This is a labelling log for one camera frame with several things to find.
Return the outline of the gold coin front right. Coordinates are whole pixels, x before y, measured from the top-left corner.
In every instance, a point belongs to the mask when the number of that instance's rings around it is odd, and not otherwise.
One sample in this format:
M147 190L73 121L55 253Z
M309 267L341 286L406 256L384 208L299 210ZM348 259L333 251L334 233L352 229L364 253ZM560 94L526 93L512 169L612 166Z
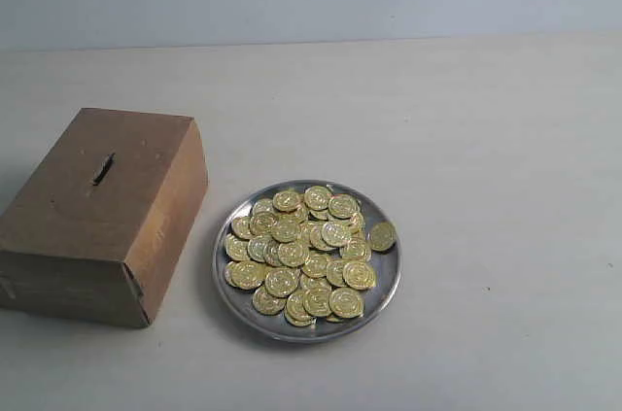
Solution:
M329 295L329 307L333 314L343 319L353 319L363 314L362 296L351 288L338 288Z

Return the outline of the gold coin back right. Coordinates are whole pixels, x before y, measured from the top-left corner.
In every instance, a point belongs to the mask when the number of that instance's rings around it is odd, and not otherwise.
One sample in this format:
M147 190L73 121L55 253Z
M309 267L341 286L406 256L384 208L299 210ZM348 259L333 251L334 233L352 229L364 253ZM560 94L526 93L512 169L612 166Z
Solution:
M328 201L328 212L336 219L350 219L358 211L358 201L350 194L336 194Z

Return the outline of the gold coin right middle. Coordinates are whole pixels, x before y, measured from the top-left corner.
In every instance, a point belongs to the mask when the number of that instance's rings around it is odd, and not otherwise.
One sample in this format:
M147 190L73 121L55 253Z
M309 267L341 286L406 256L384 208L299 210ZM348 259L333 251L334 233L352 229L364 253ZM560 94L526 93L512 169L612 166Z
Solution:
M360 260L345 263L342 277L346 285L354 290L365 291L376 286L376 273L371 265Z

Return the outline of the gold coin back left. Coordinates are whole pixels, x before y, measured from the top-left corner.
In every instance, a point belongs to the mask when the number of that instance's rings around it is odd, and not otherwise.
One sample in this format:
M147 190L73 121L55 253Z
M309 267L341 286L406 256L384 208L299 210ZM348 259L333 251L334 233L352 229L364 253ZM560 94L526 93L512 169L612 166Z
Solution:
M272 205L279 212L293 212L301 202L300 194L293 189L278 191L272 197Z

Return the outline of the lone gold coin plate edge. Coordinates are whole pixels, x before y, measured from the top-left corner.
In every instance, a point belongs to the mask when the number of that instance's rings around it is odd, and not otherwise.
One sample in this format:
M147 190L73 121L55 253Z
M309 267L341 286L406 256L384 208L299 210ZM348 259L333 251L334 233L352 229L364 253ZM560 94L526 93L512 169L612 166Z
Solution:
M374 252L389 251L397 241L395 227L387 221L375 224L368 233L368 241Z

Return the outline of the gold coin front centre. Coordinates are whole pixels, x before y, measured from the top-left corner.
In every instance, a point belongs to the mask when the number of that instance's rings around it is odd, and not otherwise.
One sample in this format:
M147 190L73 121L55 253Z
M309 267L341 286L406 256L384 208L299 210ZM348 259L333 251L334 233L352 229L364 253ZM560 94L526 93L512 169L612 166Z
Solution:
M329 306L331 290L326 288L312 288L303 293L303 307L305 311L314 317L325 318L332 311Z

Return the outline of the brown cardboard coin box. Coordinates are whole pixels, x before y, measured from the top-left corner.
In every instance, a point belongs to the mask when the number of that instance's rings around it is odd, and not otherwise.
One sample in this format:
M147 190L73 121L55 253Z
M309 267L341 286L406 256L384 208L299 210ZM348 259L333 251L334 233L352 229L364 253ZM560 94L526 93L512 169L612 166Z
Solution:
M2 307L150 325L207 187L193 118L83 108L2 214Z

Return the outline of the gold coin left front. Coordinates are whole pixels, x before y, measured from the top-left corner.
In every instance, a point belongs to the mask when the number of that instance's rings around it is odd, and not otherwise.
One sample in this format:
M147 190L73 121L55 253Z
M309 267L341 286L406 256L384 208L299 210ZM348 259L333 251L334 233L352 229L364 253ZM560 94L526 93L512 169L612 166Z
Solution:
M264 282L265 273L265 265L252 260L236 262L230 268L230 278L234 286L245 291L260 287Z

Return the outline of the gold coin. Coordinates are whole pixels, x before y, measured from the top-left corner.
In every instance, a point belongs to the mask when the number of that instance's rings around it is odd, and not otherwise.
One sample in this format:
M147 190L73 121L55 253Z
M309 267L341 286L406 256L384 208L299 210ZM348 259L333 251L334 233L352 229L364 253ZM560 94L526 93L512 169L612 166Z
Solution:
M326 186L311 186L303 193L305 205L314 211L326 210L332 197L332 192Z
M328 201L328 212L336 219L350 219L358 211L358 201L350 194L336 194Z
M301 202L300 194L293 189L278 191L272 197L272 205L279 212L293 212Z
M376 273L371 265L360 260L345 263L342 277L346 285L354 290L365 291L376 286Z
M338 288L329 295L329 307L333 314L343 319L353 319L363 314L362 296L351 288Z
M312 288L303 293L303 307L305 311L314 317L325 318L332 311L329 306L331 290L326 288Z
M234 286L245 291L260 287L264 282L265 273L265 265L252 260L236 262L230 268L230 278Z

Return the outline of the gold coin top back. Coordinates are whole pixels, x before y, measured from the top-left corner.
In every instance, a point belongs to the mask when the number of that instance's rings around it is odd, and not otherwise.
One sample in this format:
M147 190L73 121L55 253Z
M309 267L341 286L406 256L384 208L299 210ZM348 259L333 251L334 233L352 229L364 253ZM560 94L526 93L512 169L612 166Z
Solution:
M332 192L326 186L311 186L303 193L305 205L314 211L326 210L332 197Z

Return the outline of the round silver metal plate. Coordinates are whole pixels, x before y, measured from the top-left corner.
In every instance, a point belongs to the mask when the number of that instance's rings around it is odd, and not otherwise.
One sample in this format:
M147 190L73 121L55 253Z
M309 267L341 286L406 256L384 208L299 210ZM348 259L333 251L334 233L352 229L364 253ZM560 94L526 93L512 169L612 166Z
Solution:
M309 209L303 193L311 186L326 186L333 195L352 195L359 211L340 220L328 209ZM272 205L274 194L285 189L301 196L293 212L279 212ZM384 221L395 226L372 199L338 183L293 180L263 188L245 197L218 233L212 255L215 286L230 314L270 339L314 344L352 333L377 318L397 291L401 269L398 236L384 253L372 251L368 241L371 228ZM266 267L263 284L248 291L235 287L230 278L230 268L246 260ZM363 298L363 314L353 319L333 313L325 318L309 315L303 307L304 291L350 288L342 271L351 260L367 262L376 273L374 288L355 290Z

